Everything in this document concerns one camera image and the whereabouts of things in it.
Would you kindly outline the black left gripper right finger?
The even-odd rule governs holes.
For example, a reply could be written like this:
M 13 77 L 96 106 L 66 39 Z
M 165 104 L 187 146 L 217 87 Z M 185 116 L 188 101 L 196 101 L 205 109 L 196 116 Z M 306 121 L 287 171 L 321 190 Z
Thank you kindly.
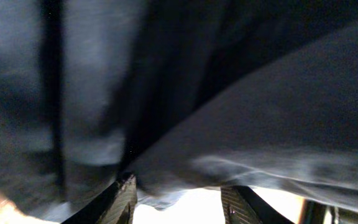
M 225 224 L 293 224 L 246 186 L 221 187 Z

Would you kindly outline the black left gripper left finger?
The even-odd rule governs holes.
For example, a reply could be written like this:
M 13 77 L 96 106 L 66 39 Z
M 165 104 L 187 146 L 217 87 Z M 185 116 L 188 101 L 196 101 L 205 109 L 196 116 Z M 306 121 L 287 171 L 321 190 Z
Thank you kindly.
M 136 177 L 123 174 L 62 224 L 132 224 L 136 204 Z

